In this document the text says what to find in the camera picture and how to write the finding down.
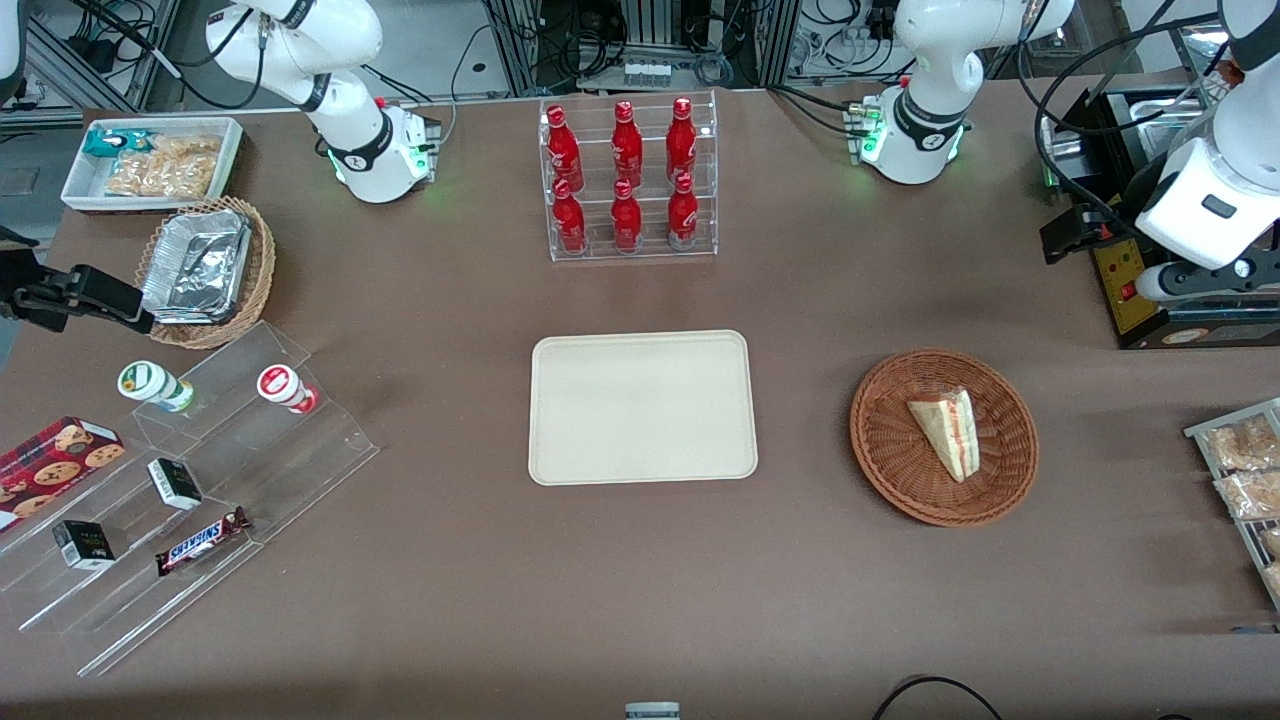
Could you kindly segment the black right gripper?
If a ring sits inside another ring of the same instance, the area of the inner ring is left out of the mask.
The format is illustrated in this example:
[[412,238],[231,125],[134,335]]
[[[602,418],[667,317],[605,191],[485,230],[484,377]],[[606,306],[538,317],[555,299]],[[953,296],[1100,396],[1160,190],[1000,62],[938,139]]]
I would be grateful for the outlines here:
[[99,270],[79,264],[72,272],[56,272],[40,263],[38,243],[13,231],[1,232],[1,314],[9,320],[64,323],[69,316],[113,318],[140,334],[154,328],[154,315],[143,305],[142,292],[118,278],[100,281],[100,304],[81,304],[81,291]]

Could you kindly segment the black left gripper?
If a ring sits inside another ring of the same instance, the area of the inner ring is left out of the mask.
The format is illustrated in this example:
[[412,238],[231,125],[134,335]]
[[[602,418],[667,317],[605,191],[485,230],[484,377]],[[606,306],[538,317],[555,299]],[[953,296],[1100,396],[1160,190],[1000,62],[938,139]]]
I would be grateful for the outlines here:
[[1106,205],[1073,202],[1071,206],[1039,228],[1039,241],[1046,265],[1055,265],[1087,249],[1105,247],[1135,240],[1137,229],[1123,217],[1105,211]]

